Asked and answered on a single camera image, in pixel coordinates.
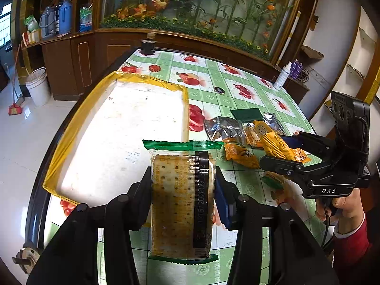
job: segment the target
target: floral glass partition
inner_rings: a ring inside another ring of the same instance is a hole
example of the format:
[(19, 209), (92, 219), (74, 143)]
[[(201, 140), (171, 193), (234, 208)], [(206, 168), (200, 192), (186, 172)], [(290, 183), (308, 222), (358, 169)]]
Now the floral glass partition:
[(103, 0), (104, 28), (200, 36), (269, 60), (294, 0)]

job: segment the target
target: white floor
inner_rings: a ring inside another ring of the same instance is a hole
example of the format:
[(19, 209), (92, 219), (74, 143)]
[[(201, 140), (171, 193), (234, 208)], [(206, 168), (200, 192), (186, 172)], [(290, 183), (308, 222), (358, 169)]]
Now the white floor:
[(12, 256), (22, 248), (26, 213), (39, 166), (59, 126), (75, 102), (54, 101), (36, 107), (31, 98), (23, 113), (8, 115), (12, 86), (0, 92), (0, 257), (22, 283), (27, 275)]

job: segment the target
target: purple bottle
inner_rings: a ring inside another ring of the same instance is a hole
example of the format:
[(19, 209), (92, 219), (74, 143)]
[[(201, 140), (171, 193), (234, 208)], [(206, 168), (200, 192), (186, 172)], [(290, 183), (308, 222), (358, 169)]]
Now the purple bottle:
[(289, 76), (293, 78), (294, 71), (296, 70), (296, 67), (298, 65), (298, 60), (293, 61), (293, 63), (290, 66), (290, 74)]
[(303, 68), (304, 67), (303, 67), (302, 63), (301, 64), (297, 63), (296, 70), (293, 73), (293, 75), (294, 75), (293, 79), (298, 78), (298, 75), (302, 72)]

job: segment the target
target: white cuff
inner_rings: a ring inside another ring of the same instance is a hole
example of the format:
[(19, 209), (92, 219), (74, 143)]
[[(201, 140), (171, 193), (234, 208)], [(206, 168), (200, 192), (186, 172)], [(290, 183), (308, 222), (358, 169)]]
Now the white cuff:
[(363, 225), (363, 223), (364, 223), (364, 219), (366, 218), (366, 214), (363, 212), (363, 214), (364, 214), (364, 217), (363, 217), (363, 220), (362, 220), (362, 222), (360, 223), (360, 225), (356, 228), (356, 229), (354, 229), (353, 231), (351, 231), (351, 232), (349, 232), (349, 233), (346, 233), (346, 234), (340, 234), (339, 232), (338, 232), (338, 226), (335, 226), (335, 228), (334, 228), (334, 236), (337, 238), (337, 239), (344, 239), (344, 238), (347, 238), (347, 237), (349, 237), (349, 236), (352, 236), (354, 233), (356, 233), (358, 230), (359, 230), (359, 228)]

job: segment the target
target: yellow tape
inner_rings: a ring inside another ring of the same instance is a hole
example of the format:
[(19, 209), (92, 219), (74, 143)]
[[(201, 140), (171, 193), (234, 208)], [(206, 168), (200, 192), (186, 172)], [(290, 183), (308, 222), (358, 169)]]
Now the yellow tape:
[(111, 74), (103, 78), (94, 87), (94, 89), (89, 93), (89, 95), (86, 97), (86, 99), (83, 101), (83, 103), (80, 105), (80, 107), (73, 115), (73, 118), (69, 122), (66, 130), (64, 131), (61, 139), (58, 142), (53, 158), (47, 170), (45, 180), (42, 184), (43, 188), (46, 191), (53, 194), (54, 196), (68, 201), (69, 203), (78, 204), (56, 192), (63, 165), (65, 163), (66, 158), (73, 151), (76, 137), (81, 127), (83, 126), (86, 118), (94, 109), (94, 105), (96, 104), (96, 102), (101, 98), (106, 89), (109, 88), (114, 81), (147, 83), (150, 85), (155, 85), (168, 89), (170, 91), (182, 91), (184, 100), (184, 125), (185, 129), (187, 130), (184, 140), (189, 140), (189, 96), (187, 94), (187, 89), (184, 86), (162, 81), (160, 79), (147, 75), (129, 74), (120, 71), (112, 72)]

